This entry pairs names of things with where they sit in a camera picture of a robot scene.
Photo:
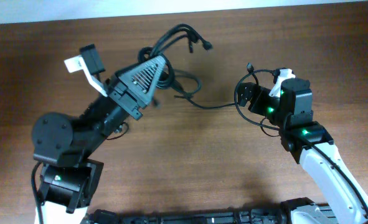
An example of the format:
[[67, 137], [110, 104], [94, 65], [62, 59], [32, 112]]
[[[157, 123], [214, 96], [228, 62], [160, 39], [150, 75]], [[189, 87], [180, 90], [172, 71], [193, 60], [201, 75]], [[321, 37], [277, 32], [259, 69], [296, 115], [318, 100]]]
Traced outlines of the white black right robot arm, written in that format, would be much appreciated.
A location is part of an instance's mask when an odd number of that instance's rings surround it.
[[333, 215], [308, 198], [281, 203], [287, 223], [368, 223], [368, 195], [351, 174], [327, 129], [313, 119], [310, 83], [300, 78], [276, 82], [277, 95], [258, 82], [239, 81], [234, 91], [236, 108], [250, 103], [252, 113], [269, 120], [281, 145], [322, 191]]

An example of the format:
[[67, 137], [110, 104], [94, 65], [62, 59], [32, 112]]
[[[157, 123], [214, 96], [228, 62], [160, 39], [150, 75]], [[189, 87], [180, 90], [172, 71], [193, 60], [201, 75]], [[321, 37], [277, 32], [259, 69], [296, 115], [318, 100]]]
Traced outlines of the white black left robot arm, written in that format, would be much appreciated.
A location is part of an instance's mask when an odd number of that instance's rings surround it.
[[100, 96], [80, 116], [50, 112], [32, 128], [32, 173], [40, 170], [40, 185], [33, 184], [36, 223], [80, 223], [98, 187], [103, 163], [90, 159], [116, 130], [153, 100], [167, 59], [155, 56], [116, 72], [101, 83], [104, 68], [97, 55], [81, 53], [65, 60], [70, 73], [82, 71]]

